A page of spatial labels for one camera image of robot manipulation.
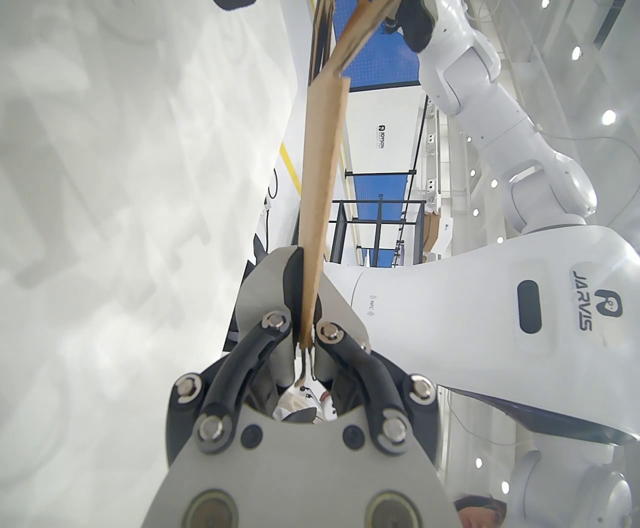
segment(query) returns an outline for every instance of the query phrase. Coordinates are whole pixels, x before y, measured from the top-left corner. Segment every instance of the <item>screw head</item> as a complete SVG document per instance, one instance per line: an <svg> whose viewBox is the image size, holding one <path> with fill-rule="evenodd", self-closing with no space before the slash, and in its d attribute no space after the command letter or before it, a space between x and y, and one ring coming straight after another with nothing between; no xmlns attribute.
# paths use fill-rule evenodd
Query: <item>screw head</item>
<svg viewBox="0 0 640 528"><path fill-rule="evenodd" d="M431 385L426 380L413 382L413 391L421 398L427 399L431 396Z"/></svg>
<svg viewBox="0 0 640 528"><path fill-rule="evenodd" d="M382 423L382 433L394 444L400 444L406 438L406 426L400 418L389 418Z"/></svg>
<svg viewBox="0 0 640 528"><path fill-rule="evenodd" d="M202 440L219 440L223 433L222 420L217 416L207 416L200 427L198 434Z"/></svg>
<svg viewBox="0 0 640 528"><path fill-rule="evenodd" d="M285 318L282 314L271 314L267 317L267 322L271 328L280 328L285 323Z"/></svg>
<svg viewBox="0 0 640 528"><path fill-rule="evenodd" d="M435 385L421 374L411 376L413 382L409 397L419 405L430 405L436 401Z"/></svg>
<svg viewBox="0 0 640 528"><path fill-rule="evenodd" d="M330 340L333 340L336 337L338 337L338 327L335 326L334 324L328 323L323 325L323 327L321 328L321 331L323 335L325 337L328 337Z"/></svg>
<svg viewBox="0 0 640 528"><path fill-rule="evenodd" d="M256 424L246 426L240 435L240 442L245 449L255 449L262 442L262 428Z"/></svg>
<svg viewBox="0 0 640 528"><path fill-rule="evenodd" d="M342 432L342 441L352 451L358 451L364 445L364 433L358 426L346 426Z"/></svg>
<svg viewBox="0 0 640 528"><path fill-rule="evenodd" d="M177 391L178 396L190 396L195 389L196 384L191 378L184 378L180 383L178 383Z"/></svg>

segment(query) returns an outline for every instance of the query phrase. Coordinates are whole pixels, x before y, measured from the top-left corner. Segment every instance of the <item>yellow stripe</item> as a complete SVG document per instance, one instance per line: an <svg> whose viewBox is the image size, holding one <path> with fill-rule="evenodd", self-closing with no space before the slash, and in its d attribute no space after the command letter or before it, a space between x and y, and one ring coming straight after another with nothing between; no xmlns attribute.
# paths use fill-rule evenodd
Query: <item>yellow stripe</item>
<svg viewBox="0 0 640 528"><path fill-rule="evenodd" d="M284 146L284 143L280 144L280 155L282 156L282 161L284 162L287 171L289 171L289 176L291 176L291 180L298 191L298 196L302 196L302 185L300 184L300 178L296 174L296 170L293 168L293 164L291 163L291 158L289 157L289 153Z"/></svg>

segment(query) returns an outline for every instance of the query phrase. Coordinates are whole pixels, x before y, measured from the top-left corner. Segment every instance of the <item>cable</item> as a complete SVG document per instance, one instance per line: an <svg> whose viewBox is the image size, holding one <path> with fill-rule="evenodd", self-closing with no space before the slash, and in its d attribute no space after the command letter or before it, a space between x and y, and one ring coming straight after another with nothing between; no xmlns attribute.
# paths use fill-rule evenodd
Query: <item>cable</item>
<svg viewBox="0 0 640 528"><path fill-rule="evenodd" d="M484 440L485 442L489 442L490 444L493 445L499 445L501 447L514 447L516 445L522 445L522 444L528 444L529 442L531 442L530 440L522 440L520 442L513 442L512 444L501 444L500 442L494 442L493 440L489 440L488 438L485 438L483 436L477 435L471 431L469 431L465 425L462 423L462 421L460 421L460 418L458 418L458 415L456 414L456 412L453 410L453 405L451 405L451 393L452 391L449 391L449 393L447 394L447 404L449 404L449 409L451 411L451 414L453 414L456 417L456 420L458 421L458 423L460 424L460 426L467 432L469 433L471 436L474 436L476 438L479 438L480 440Z"/></svg>
<svg viewBox="0 0 640 528"><path fill-rule="evenodd" d="M498 7L500 7L500 2L502 0L498 0L498 3L495 5L495 7L493 8L493 11L491 11L488 15L485 15L484 17L477 19L476 17L472 17L471 15L469 15L469 11L467 10L465 13L467 14L467 18L469 20L472 20L474 22L482 22L483 20L489 19L491 17L493 17L493 15L495 14L495 12L498 10ZM483 6L486 6L486 0L483 0L483 2L480 4L480 7L478 8L478 13L480 11L482 11Z"/></svg>
<svg viewBox="0 0 640 528"><path fill-rule="evenodd" d="M543 136L547 136L549 138L555 138L557 140L567 140L567 141L614 140L614 141L617 141L618 143L622 143L623 145L626 145L627 148L634 153L636 159L638 160L638 163L640 163L640 154L637 153L637 150L634 149L631 145L629 145L625 140L621 140L620 138L614 138L613 136L593 136L590 138L565 138L564 136L554 136L553 134L547 134L546 132L543 132L543 131L540 131L540 134ZM629 198L629 201L622 207L622 209L618 211L617 215L615 215L613 219L607 224L607 227L613 224L618 219L618 216L620 216L622 212L628 206L631 205L631 202L634 201L638 193L640 193L640 184L638 184L638 187L636 188L636 192L634 192L631 198Z"/></svg>
<svg viewBox="0 0 640 528"><path fill-rule="evenodd" d="M269 209L267 209L267 218L264 221L264 230L266 232L265 238L267 239L267 246L264 249L265 253L269 253Z"/></svg>
<svg viewBox="0 0 640 528"><path fill-rule="evenodd" d="M273 196L271 196L271 186L269 186L267 187L267 194L269 195L270 199L275 200L276 196L278 196L278 173L275 169L273 169L273 174L276 177L276 191L273 193Z"/></svg>
<svg viewBox="0 0 640 528"><path fill-rule="evenodd" d="M269 185L269 187L267 187L267 194L269 195L270 199L275 200L276 196L278 196L278 173L276 172L275 168L273 169L273 174L276 177L276 190L273 193L273 196L271 196L271 186ZM266 253L269 253L269 211L270 209L267 209L267 218L264 221L264 230L266 232L266 247L264 249L264 251Z"/></svg>

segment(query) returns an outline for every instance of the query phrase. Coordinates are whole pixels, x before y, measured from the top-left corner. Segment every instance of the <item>black metal frame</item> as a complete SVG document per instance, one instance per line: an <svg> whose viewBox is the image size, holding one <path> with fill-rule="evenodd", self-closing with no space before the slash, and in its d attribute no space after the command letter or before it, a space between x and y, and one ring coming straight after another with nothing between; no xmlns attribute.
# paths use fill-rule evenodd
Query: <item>black metal frame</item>
<svg viewBox="0 0 640 528"><path fill-rule="evenodd" d="M411 175L411 181L409 182L409 192L407 193L407 205L410 203L409 198L411 198L411 190L413 188L413 177L415 176L415 167L418 165L418 156L420 154L420 144L422 143L422 132L424 131L424 122L426 121L427 118L427 105L429 104L429 95L425 96L424 98L424 108L422 109L422 120L420 121L420 133L418 133L418 142L415 144L415 157L413 158L413 169L409 171L409 174ZM407 213L407 207L404 208L404 211L402 212L401 218L406 218L406 213ZM422 219L422 225L423 225L423 230L424 230L424 208L421 208L422 214L418 214L418 218ZM400 226L399 232L398 232L398 238L396 239L396 255L394 256L394 261L391 264L391 267L394 268L395 266L397 266L397 262L398 262L398 258L400 257L400 245L401 245L401 240L402 240L402 236L404 234L404 224L402 224ZM424 243L420 243L420 262L419 264L422 264L422 245ZM414 264L415 262L415 250L416 248L413 247L413 259L414 259Z"/></svg>
<svg viewBox="0 0 640 528"><path fill-rule="evenodd" d="M342 262L342 252L344 250L344 241L347 236L347 226L349 224L375 224L376 234L374 237L373 245L373 266L378 265L378 255L380 254L380 234L382 226L384 224L400 225L403 232L405 225L415 225L413 233L413 263L422 264L422 246L424 244L424 206L426 201L424 200L334 200L334 204L338 204L338 215L336 220L330 220L329 223L335 224L335 232L333 233L333 244L331 248L331 257L329 262ZM360 218L347 219L347 213L344 208L344 204L378 204L378 217L375 220L363 220ZM385 204L420 204L418 210L418 217L415 222L407 222L406 220L406 208L404 210L404 218L400 220L382 220L382 206ZM404 244L404 240L396 242L394 262L397 261L400 255L400 247Z"/></svg>

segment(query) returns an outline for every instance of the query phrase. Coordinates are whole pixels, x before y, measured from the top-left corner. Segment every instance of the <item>gray metal plate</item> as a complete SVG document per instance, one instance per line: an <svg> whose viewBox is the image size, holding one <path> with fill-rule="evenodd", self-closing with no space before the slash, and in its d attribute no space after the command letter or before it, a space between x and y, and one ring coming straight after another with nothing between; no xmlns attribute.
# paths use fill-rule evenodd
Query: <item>gray metal plate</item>
<svg viewBox="0 0 640 528"><path fill-rule="evenodd" d="M244 427L264 433L254 450L242 447ZM342 431L365 432L365 445L350 451ZM189 440L171 467L143 528L180 527L191 500L223 490L237 506L240 527L358 527L379 493L399 492L415 505L422 527L460 528L436 471L412 434L402 456L385 456L368 436L364 410L324 424L276 422L243 407L234 443L218 455L201 453Z"/></svg>

